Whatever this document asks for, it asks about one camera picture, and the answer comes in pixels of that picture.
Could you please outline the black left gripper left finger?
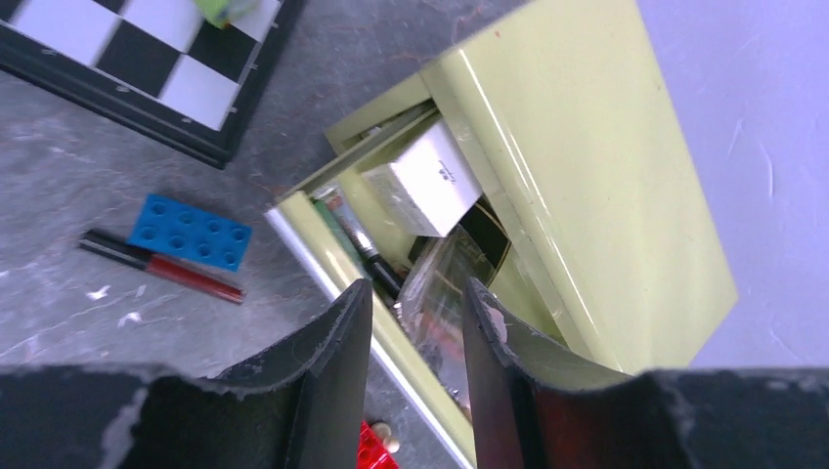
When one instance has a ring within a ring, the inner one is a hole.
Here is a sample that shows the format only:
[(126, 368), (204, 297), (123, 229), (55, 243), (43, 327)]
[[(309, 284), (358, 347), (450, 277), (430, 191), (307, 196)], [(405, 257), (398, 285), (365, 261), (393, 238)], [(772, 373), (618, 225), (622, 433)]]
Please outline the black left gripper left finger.
[(371, 286), (213, 378), (159, 363), (1, 369), (5, 468), (353, 468)]

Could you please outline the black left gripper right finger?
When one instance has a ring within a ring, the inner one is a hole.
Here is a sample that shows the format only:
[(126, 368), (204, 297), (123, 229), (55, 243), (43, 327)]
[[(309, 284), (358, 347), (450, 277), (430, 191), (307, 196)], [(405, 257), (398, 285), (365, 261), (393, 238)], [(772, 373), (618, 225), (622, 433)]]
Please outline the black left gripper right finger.
[(652, 369), (584, 359), (479, 280), (463, 345), (482, 468), (824, 468), (824, 368)]

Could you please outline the clear plastic wrapper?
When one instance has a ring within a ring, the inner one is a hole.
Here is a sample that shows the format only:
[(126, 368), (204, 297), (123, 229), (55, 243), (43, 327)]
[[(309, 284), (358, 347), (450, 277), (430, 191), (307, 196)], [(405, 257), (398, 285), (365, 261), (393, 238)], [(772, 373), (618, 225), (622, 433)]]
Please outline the clear plastic wrapper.
[(400, 325), (466, 413), (471, 405), (463, 349), (463, 289), (469, 278), (489, 284), (495, 273), (473, 237), (456, 226), (446, 237), (427, 240), (398, 298)]

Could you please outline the grey concealer stick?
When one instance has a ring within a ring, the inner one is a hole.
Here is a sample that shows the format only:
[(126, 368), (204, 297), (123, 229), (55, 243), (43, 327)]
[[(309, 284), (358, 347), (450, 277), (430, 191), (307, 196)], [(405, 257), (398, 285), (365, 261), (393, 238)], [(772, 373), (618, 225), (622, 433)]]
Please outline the grey concealer stick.
[(367, 229), (348, 202), (343, 189), (339, 185), (330, 186), (326, 194), (322, 196), (322, 200), (354, 245), (361, 257), (363, 267), (384, 291), (396, 300), (401, 293), (404, 281), (380, 254)]

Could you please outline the green marker pen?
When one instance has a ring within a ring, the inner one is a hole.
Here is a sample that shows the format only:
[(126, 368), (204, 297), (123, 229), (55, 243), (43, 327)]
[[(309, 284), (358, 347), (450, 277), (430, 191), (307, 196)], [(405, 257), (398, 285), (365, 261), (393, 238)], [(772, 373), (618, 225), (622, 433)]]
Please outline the green marker pen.
[(360, 272), (360, 274), (365, 278), (370, 278), (370, 274), (365, 270), (363, 266), (362, 257), (360, 256), (352, 241), (347, 236), (346, 232), (343, 231), (339, 222), (327, 209), (327, 206), (319, 200), (314, 200), (313, 205), (319, 212), (320, 216), (324, 219), (325, 223), (327, 224), (327, 227), (333, 233), (333, 236), (337, 239), (337, 242), (339, 243), (340, 247), (346, 252), (346, 254), (350, 257), (351, 261), (357, 266), (357, 270)]

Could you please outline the green drawer cabinet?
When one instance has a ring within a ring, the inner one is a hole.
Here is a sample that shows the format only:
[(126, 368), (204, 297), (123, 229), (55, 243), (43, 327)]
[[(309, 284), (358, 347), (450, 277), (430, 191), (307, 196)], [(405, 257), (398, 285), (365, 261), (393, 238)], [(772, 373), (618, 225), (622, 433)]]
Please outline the green drawer cabinet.
[(737, 292), (634, 1), (532, 1), (329, 127), (334, 161), (267, 213), (327, 297), (361, 270), (313, 196), (337, 184), (404, 264), (363, 173), (438, 120), (509, 240), (491, 288), (515, 315), (628, 374), (690, 364)]

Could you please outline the white cube box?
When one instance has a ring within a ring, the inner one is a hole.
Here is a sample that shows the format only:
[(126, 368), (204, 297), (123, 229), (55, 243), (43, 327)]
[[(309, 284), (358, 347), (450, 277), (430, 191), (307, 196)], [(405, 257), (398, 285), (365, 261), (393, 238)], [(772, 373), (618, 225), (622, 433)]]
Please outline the white cube box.
[(362, 177), (411, 235), (447, 236), (483, 194), (442, 117)]

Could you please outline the dark red lip gloss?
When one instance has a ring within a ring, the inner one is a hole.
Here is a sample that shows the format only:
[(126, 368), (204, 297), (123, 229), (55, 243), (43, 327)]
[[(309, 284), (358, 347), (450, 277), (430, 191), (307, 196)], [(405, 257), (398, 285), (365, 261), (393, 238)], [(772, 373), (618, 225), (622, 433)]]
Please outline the dark red lip gloss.
[(78, 240), (78, 247), (131, 269), (164, 278), (233, 304), (240, 305), (243, 301), (243, 291), (238, 287), (149, 249), (128, 244), (123, 238), (105, 231), (87, 231)]

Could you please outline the black square compact case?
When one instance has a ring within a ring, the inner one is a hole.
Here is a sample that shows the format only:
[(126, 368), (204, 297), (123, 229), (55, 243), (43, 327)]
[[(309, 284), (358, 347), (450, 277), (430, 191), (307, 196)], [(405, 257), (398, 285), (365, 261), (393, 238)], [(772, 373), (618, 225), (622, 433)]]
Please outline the black square compact case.
[(511, 247), (505, 229), (485, 198), (476, 201), (451, 231), (458, 266), (452, 280), (462, 288), (469, 277), (489, 286)]

